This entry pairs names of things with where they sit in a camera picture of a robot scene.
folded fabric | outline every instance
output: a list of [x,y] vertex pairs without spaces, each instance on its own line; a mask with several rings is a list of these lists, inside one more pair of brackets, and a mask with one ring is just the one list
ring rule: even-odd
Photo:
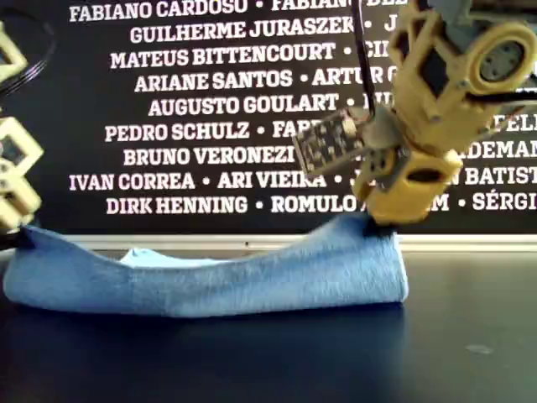
[[138,264],[132,251],[117,262],[26,227],[29,245],[17,248],[3,289],[13,302],[48,310],[161,317],[402,302],[409,288],[397,238],[364,237],[367,220],[340,215],[287,248],[197,264],[163,263],[162,255]]

black table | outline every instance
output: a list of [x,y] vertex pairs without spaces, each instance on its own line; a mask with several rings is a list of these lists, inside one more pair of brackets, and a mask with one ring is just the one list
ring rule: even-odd
[[537,401],[535,254],[407,254],[403,305],[199,321],[0,305],[0,401]]

robotic arm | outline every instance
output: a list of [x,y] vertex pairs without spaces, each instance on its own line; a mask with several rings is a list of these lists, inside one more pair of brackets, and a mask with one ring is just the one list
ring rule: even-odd
[[[298,133],[302,170],[325,174],[360,157],[352,190],[377,225],[426,219],[461,170],[459,153],[535,107],[536,94],[520,91],[537,86],[535,29],[535,0],[409,0],[389,41],[393,106],[349,107]],[[508,118],[495,126],[499,113]]]

blue towel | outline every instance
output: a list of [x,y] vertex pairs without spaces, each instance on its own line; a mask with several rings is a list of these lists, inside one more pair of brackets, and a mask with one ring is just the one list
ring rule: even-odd
[[160,317],[402,302],[409,288],[396,236],[364,237],[366,221],[340,215],[267,254],[175,264],[152,251],[117,262],[26,227],[33,246],[17,249],[3,289],[13,302],[47,310]]

black cable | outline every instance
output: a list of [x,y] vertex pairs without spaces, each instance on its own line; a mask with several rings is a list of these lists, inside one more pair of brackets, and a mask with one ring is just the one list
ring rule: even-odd
[[375,85],[371,77],[368,52],[363,38],[362,0],[352,0],[352,24],[354,25],[354,39],[358,54],[358,63],[362,71],[363,90],[366,93],[369,104],[369,116],[367,122],[375,118]]
[[26,13],[25,11],[20,10],[18,8],[0,8],[0,20],[4,20],[5,18],[10,17],[26,18],[30,21],[40,24],[43,31],[50,37],[50,45],[44,56],[39,61],[30,66],[23,74],[21,74],[14,81],[11,81],[7,86],[5,86],[4,88],[0,88],[0,101],[8,95],[13,94],[22,86],[28,84],[35,77],[37,77],[41,73],[41,71],[43,71],[43,69],[49,64],[49,61],[56,49],[55,32],[50,24],[46,23],[45,21],[41,21],[30,13]]

